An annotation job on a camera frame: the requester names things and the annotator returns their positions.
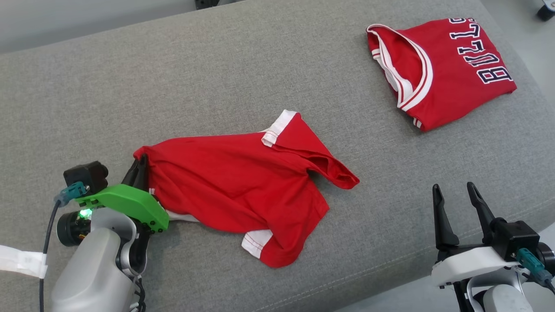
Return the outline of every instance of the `white sleeve trim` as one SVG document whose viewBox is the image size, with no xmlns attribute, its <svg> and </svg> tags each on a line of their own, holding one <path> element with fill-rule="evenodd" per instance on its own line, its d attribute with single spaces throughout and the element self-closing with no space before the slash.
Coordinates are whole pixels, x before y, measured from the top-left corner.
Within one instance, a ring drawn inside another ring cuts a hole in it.
<svg viewBox="0 0 555 312">
<path fill-rule="evenodd" d="M 420 127 L 422 126 L 422 122 L 416 118 L 412 121 L 412 124 L 417 126 L 418 129 L 420 129 Z"/>
<path fill-rule="evenodd" d="M 272 147 L 272 145 L 276 144 L 278 136 L 291 122 L 296 113 L 292 110 L 284 109 L 277 120 L 265 131 L 266 134 L 262 137 L 262 143 L 267 147 Z"/>
<path fill-rule="evenodd" d="M 270 230 L 250 231 L 245 234 L 241 247 L 248 251 L 255 258 L 260 259 L 262 249 L 268 243 L 274 233 Z"/>
<path fill-rule="evenodd" d="M 0 270 L 19 272 L 44 279 L 46 275 L 46 255 L 34 251 L 0 245 Z"/>
<path fill-rule="evenodd" d="M 410 97 L 406 98 L 405 100 L 403 100 L 401 103 L 399 103 L 397 105 L 397 107 L 401 108 L 402 110 L 404 110 L 406 112 L 407 110 L 409 110 L 409 109 L 413 108 L 414 106 L 418 105 L 424 99 L 424 97 L 428 94 L 428 91 L 430 90 L 430 86 L 432 85 L 432 80 L 433 80 L 432 62 L 430 61 L 430 58 L 428 57 L 428 54 L 426 54 L 424 49 L 422 49 L 422 47 L 420 47 L 414 41 L 408 39 L 407 37 L 403 36 L 402 34 L 397 32 L 396 30 L 391 29 L 388 26 L 385 26 L 385 25 L 382 25 L 382 24 L 372 24 L 372 25 L 370 25 L 366 28 L 366 32 L 371 33 L 371 34 L 378 37 L 378 39 L 380 41 L 380 49 L 381 49 L 384 60 L 387 60 L 387 57 L 386 57 L 386 51 L 384 51 L 382 49 L 381 38 L 379 37 L 377 32 L 372 31 L 372 29 L 376 28 L 376 27 L 385 28 L 385 29 L 387 29 L 391 32 L 396 33 L 397 35 L 401 36 L 405 40 L 407 40 L 407 42 L 409 42 L 410 45 L 412 45 L 412 47 L 415 49 L 416 53 L 418 54 L 418 57 L 420 57 L 420 60 L 422 62 L 422 77 L 420 79 L 420 82 L 419 82 L 418 86 L 416 87 L 414 92 L 412 92 Z M 384 65 L 387 66 L 387 67 L 392 67 L 392 64 L 389 64 L 387 61 L 384 61 Z"/>
</svg>

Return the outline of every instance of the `robotic arm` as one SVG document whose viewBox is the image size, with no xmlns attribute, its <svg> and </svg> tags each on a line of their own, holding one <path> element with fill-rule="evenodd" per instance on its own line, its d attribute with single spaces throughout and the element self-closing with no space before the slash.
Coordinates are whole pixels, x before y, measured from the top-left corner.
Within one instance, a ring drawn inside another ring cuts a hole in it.
<svg viewBox="0 0 555 312">
<path fill-rule="evenodd" d="M 522 283 L 533 281 L 555 294 L 555 254 L 524 221 L 495 218 L 472 182 L 468 195 L 478 212 L 482 244 L 459 245 L 443 208 L 445 200 L 434 185 L 433 213 L 439 250 L 431 278 L 441 289 L 452 287 L 461 312 L 531 312 Z M 478 291 L 478 287 L 490 287 Z"/>
<path fill-rule="evenodd" d="M 60 242 L 79 247 L 54 286 L 53 312 L 145 311 L 141 274 L 148 241 L 169 222 L 148 193 L 147 173 L 146 155 L 111 187 L 99 162 L 64 172 L 68 185 L 82 182 L 89 191 L 76 198 L 87 209 L 62 215 L 57 224 Z"/>
</svg>

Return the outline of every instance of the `gray couch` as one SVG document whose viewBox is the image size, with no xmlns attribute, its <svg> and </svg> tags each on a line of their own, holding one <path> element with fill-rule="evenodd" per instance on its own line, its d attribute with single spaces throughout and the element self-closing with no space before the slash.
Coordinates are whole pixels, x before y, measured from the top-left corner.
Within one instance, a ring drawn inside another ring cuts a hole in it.
<svg viewBox="0 0 555 312">
<path fill-rule="evenodd" d="M 420 133 L 365 28 L 446 17 L 476 18 L 518 89 Z M 463 243 L 481 237 L 467 181 L 494 214 L 541 230 L 555 222 L 555 110 L 503 36 L 478 0 L 250 0 L 1 55 L 0 244 L 42 250 L 71 166 L 100 160 L 118 183 L 142 145 L 259 131 L 283 109 L 360 185 L 315 177 L 331 209 L 281 269 L 242 250 L 241 235 L 171 224 L 150 243 L 149 311 L 330 311 L 429 274 L 434 183 Z M 47 297 L 73 252 L 53 235 Z M 37 279 L 0 280 L 2 311 L 38 310 Z"/>
</svg>

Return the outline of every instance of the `black cable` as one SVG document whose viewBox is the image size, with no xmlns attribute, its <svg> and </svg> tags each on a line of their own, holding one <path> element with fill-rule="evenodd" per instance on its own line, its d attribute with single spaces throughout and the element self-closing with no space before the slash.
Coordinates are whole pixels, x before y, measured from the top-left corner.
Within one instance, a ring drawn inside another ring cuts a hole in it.
<svg viewBox="0 0 555 312">
<path fill-rule="evenodd" d="M 555 295 L 555 286 L 553 286 L 553 284 L 551 284 L 550 280 L 546 280 L 546 288 L 548 288 L 549 290 L 551 290 L 551 292 L 553 293 L 553 295 Z"/>
<path fill-rule="evenodd" d="M 138 311 L 139 312 L 145 312 L 147 310 L 147 305 L 144 303 L 144 299 L 146 298 L 147 294 L 144 291 L 143 279 L 142 278 L 137 279 L 136 285 L 140 289 Z"/>
<path fill-rule="evenodd" d="M 52 214 L 50 215 L 50 221 L 48 222 L 48 228 L 46 229 L 46 236 L 44 237 L 44 248 L 42 253 L 46 255 L 48 252 L 48 245 L 50 244 L 50 234 L 52 232 L 52 226 L 54 225 L 54 218 L 56 217 L 56 212 L 60 207 L 62 202 L 59 200 L 54 204 L 52 209 Z M 38 301 L 39 301 L 39 311 L 44 312 L 44 279 L 39 279 L 38 281 Z"/>
</svg>

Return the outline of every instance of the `chicago bulls jersey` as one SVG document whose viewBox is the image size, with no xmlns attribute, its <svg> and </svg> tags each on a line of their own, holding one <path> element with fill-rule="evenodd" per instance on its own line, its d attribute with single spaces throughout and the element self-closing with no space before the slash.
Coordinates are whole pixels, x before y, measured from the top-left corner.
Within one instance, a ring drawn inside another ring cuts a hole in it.
<svg viewBox="0 0 555 312">
<path fill-rule="evenodd" d="M 403 31 L 373 24 L 368 44 L 397 107 L 422 131 L 459 119 L 516 85 L 473 18 L 430 21 Z"/>
<path fill-rule="evenodd" d="M 149 189 L 172 219 L 246 233 L 241 246 L 268 266 L 291 264 L 329 207 L 308 171 L 343 189 L 358 184 L 297 112 L 266 131 L 175 138 L 139 148 Z"/>
</svg>

